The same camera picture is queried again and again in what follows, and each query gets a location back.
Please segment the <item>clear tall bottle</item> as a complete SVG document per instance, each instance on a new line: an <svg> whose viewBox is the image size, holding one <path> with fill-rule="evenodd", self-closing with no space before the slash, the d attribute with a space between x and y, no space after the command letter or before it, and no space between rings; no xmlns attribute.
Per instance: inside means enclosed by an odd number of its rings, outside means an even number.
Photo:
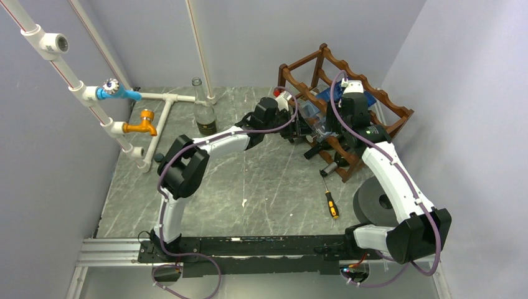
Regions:
<svg viewBox="0 0 528 299"><path fill-rule="evenodd" d="M200 134L210 136L217 133L217 118L211 101L205 94L202 80L199 77L192 79L195 91L194 119Z"/></svg>

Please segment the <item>clear stoppered glass bottle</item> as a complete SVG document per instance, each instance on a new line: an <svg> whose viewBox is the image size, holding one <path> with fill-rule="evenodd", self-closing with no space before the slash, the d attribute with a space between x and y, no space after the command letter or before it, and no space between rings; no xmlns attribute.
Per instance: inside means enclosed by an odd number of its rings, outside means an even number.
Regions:
<svg viewBox="0 0 528 299"><path fill-rule="evenodd" d="M313 131L313 136L318 142L325 140L328 136L337 137L338 134L331 131L326 124L326 116L310 101L301 101L299 112Z"/></svg>

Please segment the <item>blue square bottle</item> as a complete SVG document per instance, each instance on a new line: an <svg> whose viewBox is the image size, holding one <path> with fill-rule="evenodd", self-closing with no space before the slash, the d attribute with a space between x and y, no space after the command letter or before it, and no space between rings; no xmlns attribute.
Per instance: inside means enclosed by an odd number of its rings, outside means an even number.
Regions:
<svg viewBox="0 0 528 299"><path fill-rule="evenodd" d="M340 104L341 102L341 94L342 94L342 89L340 87L340 81L338 81L337 83L334 84L334 88L331 88L331 86L329 86L327 89L325 89L321 94L321 99L323 99L326 103L329 103L330 100L334 99L334 102L336 104ZM370 93L368 92L366 89L364 89L364 95L367 99L367 107L370 108L372 105L374 105L376 103L376 98Z"/></svg>

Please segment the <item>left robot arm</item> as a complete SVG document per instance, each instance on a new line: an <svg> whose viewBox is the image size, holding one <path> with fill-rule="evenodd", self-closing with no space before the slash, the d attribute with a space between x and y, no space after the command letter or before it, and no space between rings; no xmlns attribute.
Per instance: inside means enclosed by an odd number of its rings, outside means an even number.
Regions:
<svg viewBox="0 0 528 299"><path fill-rule="evenodd" d="M287 100L263 97L254 111L229 129L203 138L178 136L166 154L156 154L161 207L158 221L149 234L155 245L154 253L165 262L177 257L184 200L198 190L210 161L250 150L267 134L279 133L284 139L294 138L291 126L299 116L298 100L289 107Z"/></svg>

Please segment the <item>dark green wine bottle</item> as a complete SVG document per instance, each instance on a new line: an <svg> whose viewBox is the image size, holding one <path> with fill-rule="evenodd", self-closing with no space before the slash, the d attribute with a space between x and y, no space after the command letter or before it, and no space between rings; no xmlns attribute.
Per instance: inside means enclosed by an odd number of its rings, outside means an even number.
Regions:
<svg viewBox="0 0 528 299"><path fill-rule="evenodd" d="M338 152L334 153L334 159L333 162L329 165L327 165L325 168L321 169L319 171L319 174L325 178L329 176L331 173L335 172L337 168L343 168L350 166L350 163Z"/></svg>

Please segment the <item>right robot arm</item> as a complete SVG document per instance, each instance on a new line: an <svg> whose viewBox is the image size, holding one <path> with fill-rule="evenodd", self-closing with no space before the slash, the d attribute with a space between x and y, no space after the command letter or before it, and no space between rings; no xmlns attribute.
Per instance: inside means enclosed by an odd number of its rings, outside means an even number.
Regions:
<svg viewBox="0 0 528 299"><path fill-rule="evenodd" d="M333 125L373 172L397 220L393 227L362 224L346 229L344 253L357 259L366 250L378 250L400 264L434 255L434 263L438 264L452 221L450 213L437 209L419 190L386 129L370 122L363 93L345 94L339 105L330 100L328 108Z"/></svg>

